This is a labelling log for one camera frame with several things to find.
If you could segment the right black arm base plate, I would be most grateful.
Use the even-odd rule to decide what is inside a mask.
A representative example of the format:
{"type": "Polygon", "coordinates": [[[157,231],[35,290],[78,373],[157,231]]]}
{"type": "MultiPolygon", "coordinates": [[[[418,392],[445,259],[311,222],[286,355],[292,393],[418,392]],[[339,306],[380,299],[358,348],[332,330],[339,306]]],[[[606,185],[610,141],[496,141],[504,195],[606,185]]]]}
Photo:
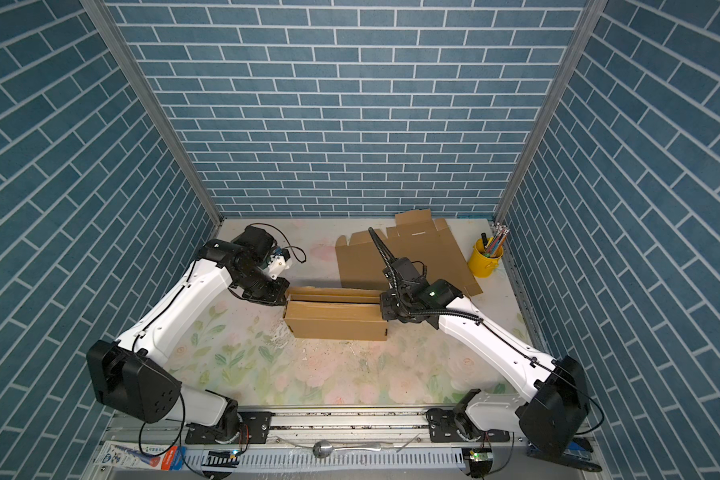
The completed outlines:
{"type": "Polygon", "coordinates": [[[425,412],[425,419],[432,443],[457,442],[508,442],[511,434],[504,430],[480,430],[465,413],[454,409],[430,408],[425,412]]]}

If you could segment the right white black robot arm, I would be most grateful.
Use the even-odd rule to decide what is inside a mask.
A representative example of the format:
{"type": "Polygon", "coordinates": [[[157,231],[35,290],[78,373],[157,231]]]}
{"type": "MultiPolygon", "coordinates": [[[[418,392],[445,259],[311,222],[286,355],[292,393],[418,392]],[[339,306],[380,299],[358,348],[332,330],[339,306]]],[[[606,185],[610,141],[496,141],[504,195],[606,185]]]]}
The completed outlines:
{"type": "Polygon", "coordinates": [[[524,434],[547,456],[562,456],[581,434],[593,404],[579,362],[570,356],[556,359],[520,341],[449,282],[429,283],[426,272],[406,257],[387,260],[383,274],[390,289],[380,295],[382,318],[426,322],[469,347],[522,398],[516,424],[501,428],[524,434]]]}

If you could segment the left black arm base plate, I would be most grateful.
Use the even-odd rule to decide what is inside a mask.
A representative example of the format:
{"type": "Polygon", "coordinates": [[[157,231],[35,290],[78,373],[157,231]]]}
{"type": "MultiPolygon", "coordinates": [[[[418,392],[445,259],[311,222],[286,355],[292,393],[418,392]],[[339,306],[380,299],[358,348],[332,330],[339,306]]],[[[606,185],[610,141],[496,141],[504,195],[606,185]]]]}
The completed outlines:
{"type": "Polygon", "coordinates": [[[217,425],[188,425],[185,443],[188,445],[265,444],[273,413],[269,411],[237,411],[225,414],[217,425]]]}

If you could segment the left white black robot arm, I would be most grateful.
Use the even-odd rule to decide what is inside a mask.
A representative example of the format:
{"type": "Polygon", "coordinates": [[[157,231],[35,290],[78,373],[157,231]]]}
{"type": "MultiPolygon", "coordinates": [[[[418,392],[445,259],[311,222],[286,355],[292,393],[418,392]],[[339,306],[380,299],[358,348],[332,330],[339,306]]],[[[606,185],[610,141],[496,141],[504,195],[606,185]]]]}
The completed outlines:
{"type": "Polygon", "coordinates": [[[291,264],[290,248],[259,224],[246,226],[231,241],[205,243],[178,282],[134,326],[90,347],[86,361],[95,399],[146,424],[180,421],[210,443],[239,440],[237,402],[183,385],[165,365],[222,292],[232,291],[242,302],[284,305],[289,283],[282,274],[291,264]]]}

